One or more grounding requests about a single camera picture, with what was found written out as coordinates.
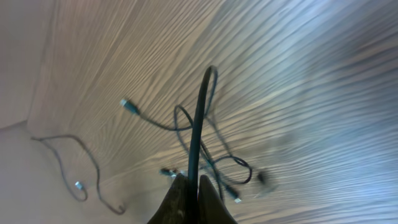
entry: wire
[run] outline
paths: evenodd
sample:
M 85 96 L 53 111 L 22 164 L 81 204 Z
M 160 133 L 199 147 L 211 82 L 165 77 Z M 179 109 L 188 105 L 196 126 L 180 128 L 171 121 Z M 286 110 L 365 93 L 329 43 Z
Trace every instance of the wire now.
M 114 209 L 105 199 L 102 198 L 101 192 L 100 192 L 100 167 L 99 167 L 99 165 L 97 164 L 97 162 L 95 161 L 95 159 L 94 159 L 93 155 L 91 154 L 91 152 L 88 150 L 87 146 L 84 144 L 84 142 L 83 142 L 79 137 L 74 136 L 74 135 L 72 135 L 72 134 L 64 134 L 64 135 L 49 136 L 49 137 L 44 137 L 44 138 L 35 138 L 35 137 L 32 137 L 32 140 L 41 142 L 43 145 L 47 146 L 47 147 L 54 153 L 55 157 L 56 157 L 57 160 L 58 160 L 58 163 L 60 164 L 61 176 L 62 176 L 63 182 L 65 183 L 65 186 L 67 186 L 68 191 L 69 191 L 70 194 L 73 196 L 73 198 L 75 198 L 77 201 L 79 201 L 79 202 L 84 202 L 84 201 L 86 201 L 87 198 L 88 198 L 88 194 L 87 194 L 86 188 L 85 188 L 83 185 L 80 184 L 79 190 L 83 191 L 83 193 L 84 193 L 84 195 L 85 195 L 83 199 L 78 198 L 78 197 L 73 193 L 73 191 L 72 191 L 71 188 L 69 187 L 69 184 L 68 184 L 68 182 L 67 182 L 67 180 L 66 180 L 66 178 L 65 178 L 65 174 L 64 174 L 63 166 L 62 166 L 62 161 L 61 161 L 61 158 L 60 158 L 59 153 L 57 152 L 57 150 L 54 149 L 54 147 L 52 147 L 49 143 L 46 142 L 46 140 L 50 140 L 50 139 L 60 139 L 60 138 L 67 138 L 67 139 L 73 139 L 73 140 L 75 140 L 75 141 L 80 145 L 80 147 L 83 149 L 83 151 L 86 152 L 86 154 L 87 154 L 88 157 L 90 158 L 90 161 L 93 163 L 93 165 L 94 165 L 94 167 L 95 167 L 95 170 L 96 170 L 96 173 L 97 173 L 97 178 L 96 178 L 96 191 L 97 191 L 97 195 L 98 195 L 99 200 L 100 200 L 108 209 L 110 209 L 113 213 L 115 213 L 115 214 L 117 214 L 117 215 L 122 215 L 122 214 L 126 211 L 126 209 L 125 209 L 123 206 L 119 206 L 119 210 L 116 210 L 116 209 Z
M 203 117 L 209 122 L 210 126 L 215 130 L 215 133 L 216 133 L 217 137 L 220 139 L 220 141 L 221 141 L 222 145 L 224 146 L 224 148 L 226 149 L 228 155 L 227 156 L 223 156 L 221 158 L 218 158 L 216 160 L 213 160 L 211 158 L 211 154 L 209 153 L 205 143 L 202 140 L 200 140 L 200 147 L 201 147 L 200 155 L 206 161 L 207 164 L 202 164 L 201 162 L 199 162 L 199 164 L 200 164 L 200 168 L 199 169 L 200 170 L 205 169 L 209 174 L 211 174 L 213 176 L 213 178 L 215 178 L 215 180 L 216 180 L 216 182 L 218 184 L 218 192 L 219 192 L 219 195 L 220 195 L 220 198 L 221 198 L 222 201 L 224 200 L 224 197 L 223 197 L 223 191 L 221 189 L 221 185 L 224 185 L 226 190 L 231 195 L 233 195 L 234 199 L 237 199 L 238 196 L 239 196 L 237 191 L 235 191 L 232 187 L 230 187 L 227 182 L 229 182 L 231 184 L 237 184 L 237 185 L 248 183 L 251 180 L 251 178 L 252 178 L 252 167 L 245 160 L 233 155 L 230 147 L 228 146 L 228 144 L 226 143 L 225 139 L 220 134 L 220 131 L 218 130 L 216 124 L 210 118 L 208 118 L 208 113 L 210 111 L 211 102 L 212 102 L 213 97 L 215 95 L 217 79 L 218 79 L 218 71 L 217 71 L 216 67 L 214 67 L 214 66 L 210 66 L 206 70 L 205 76 L 203 77 L 203 81 L 202 81 L 202 84 L 201 84 L 201 91 L 199 93 L 197 110 L 196 110 L 195 116 L 198 113 L 198 105 L 201 104 L 201 105 L 204 106 L 204 104 L 205 104 L 206 90 L 204 90 L 204 87 L 207 89 L 208 80 L 209 80 L 211 74 L 213 74 L 213 85 L 211 87 L 210 96 L 209 96 L 209 99 L 208 99 L 207 107 L 204 110 Z M 144 114 L 142 114 L 139 111 L 138 107 L 134 103 L 132 103 L 129 100 L 122 100 L 121 104 L 126 109 L 128 109 L 130 112 L 138 115 L 140 118 L 142 118 L 143 120 L 149 122 L 150 124 L 153 124 L 153 125 L 161 128 L 161 129 L 164 129 L 164 130 L 167 130 L 167 131 L 175 131 L 176 134 L 177 134 L 177 138 L 180 141 L 182 147 L 185 149 L 185 151 L 187 153 L 190 153 L 190 150 L 188 149 L 187 145 L 184 143 L 184 141 L 183 141 L 183 139 L 182 139 L 182 137 L 180 135 L 180 132 L 181 131 L 185 131 L 185 130 L 189 130 L 189 129 L 195 127 L 195 126 L 194 126 L 194 121 L 192 120 L 192 117 L 189 115 L 189 113 L 186 111 L 186 109 L 182 105 L 175 106 L 175 108 L 174 108 L 174 127 L 170 127 L 170 126 L 167 126 L 167 125 L 164 125 L 164 124 L 160 124 L 160 123 L 148 118 L 147 116 L 145 116 Z M 179 110 L 181 110 L 183 112 L 183 114 L 187 117 L 187 119 L 189 121 L 189 126 L 186 126 L 186 127 L 183 127 L 183 128 L 180 128 L 178 126 L 178 116 L 177 115 L 178 115 L 178 111 Z M 249 175 L 248 175 L 247 179 L 244 180 L 244 181 L 237 181 L 237 180 L 230 179 L 229 177 L 227 177 L 226 175 L 221 173 L 216 168 L 216 163 L 219 162 L 219 161 L 222 161 L 224 159 L 232 159 L 238 165 L 247 168 L 249 170 Z M 213 169 L 213 173 L 211 173 L 208 170 L 209 166 Z

